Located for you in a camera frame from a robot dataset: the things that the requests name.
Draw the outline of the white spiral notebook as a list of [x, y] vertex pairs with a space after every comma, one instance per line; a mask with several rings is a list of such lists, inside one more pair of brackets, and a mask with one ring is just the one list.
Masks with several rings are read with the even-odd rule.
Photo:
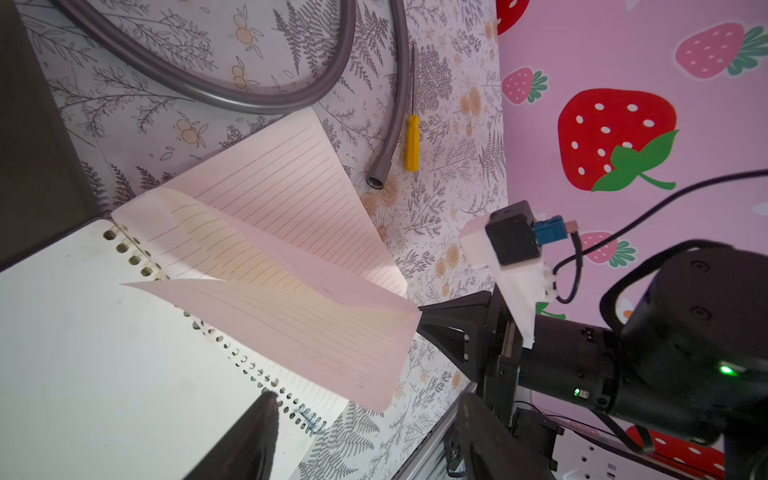
[[419, 322], [311, 109], [1, 275], [1, 475], [182, 479], [267, 391], [287, 479]]

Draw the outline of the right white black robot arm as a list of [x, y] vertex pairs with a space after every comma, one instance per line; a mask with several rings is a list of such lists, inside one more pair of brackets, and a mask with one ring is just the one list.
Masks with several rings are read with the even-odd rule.
[[599, 327], [537, 315], [524, 346], [499, 291], [422, 308], [420, 335], [477, 386], [457, 414], [468, 476], [547, 475], [552, 437], [513, 428], [522, 387], [590, 410], [637, 454], [653, 432], [722, 440], [727, 478], [765, 478], [766, 257], [685, 241], [621, 278], [599, 311]]

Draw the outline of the aluminium rail frame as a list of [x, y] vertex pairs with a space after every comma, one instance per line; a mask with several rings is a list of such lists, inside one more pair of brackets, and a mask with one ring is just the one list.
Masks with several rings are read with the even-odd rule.
[[456, 443], [457, 411], [458, 399], [393, 475], [394, 480], [465, 478], [465, 462]]

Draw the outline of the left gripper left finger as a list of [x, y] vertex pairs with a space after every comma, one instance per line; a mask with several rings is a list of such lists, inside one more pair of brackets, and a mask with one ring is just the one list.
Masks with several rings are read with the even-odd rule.
[[267, 391], [185, 479], [269, 479], [279, 432], [277, 395]]

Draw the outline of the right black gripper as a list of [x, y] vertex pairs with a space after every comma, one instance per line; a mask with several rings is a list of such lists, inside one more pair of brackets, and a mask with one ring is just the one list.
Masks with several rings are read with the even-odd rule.
[[610, 329], [537, 315], [533, 346], [525, 347], [498, 290], [419, 310], [419, 335], [477, 384], [477, 395], [499, 420], [512, 418], [519, 387], [601, 414], [613, 406], [619, 348]]

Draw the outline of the dark grey spiral notebook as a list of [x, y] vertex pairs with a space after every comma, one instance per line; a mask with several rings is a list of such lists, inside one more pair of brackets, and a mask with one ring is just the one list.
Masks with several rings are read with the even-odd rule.
[[1, 268], [99, 218], [21, 16], [1, 3]]

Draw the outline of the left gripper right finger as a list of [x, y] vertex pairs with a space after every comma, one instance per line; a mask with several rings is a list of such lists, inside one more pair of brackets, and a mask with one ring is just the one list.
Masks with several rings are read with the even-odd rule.
[[555, 424], [518, 410], [505, 427], [475, 394], [463, 394], [456, 414], [467, 479], [552, 479]]

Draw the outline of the yellow handled small tool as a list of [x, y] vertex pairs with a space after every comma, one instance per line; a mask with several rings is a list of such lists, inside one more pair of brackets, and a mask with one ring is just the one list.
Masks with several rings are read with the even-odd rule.
[[408, 172], [416, 172], [420, 166], [420, 117], [416, 111], [416, 97], [417, 97], [417, 47], [413, 43], [411, 45], [411, 115], [408, 119], [407, 137], [406, 137], [406, 151], [405, 151], [405, 169]]

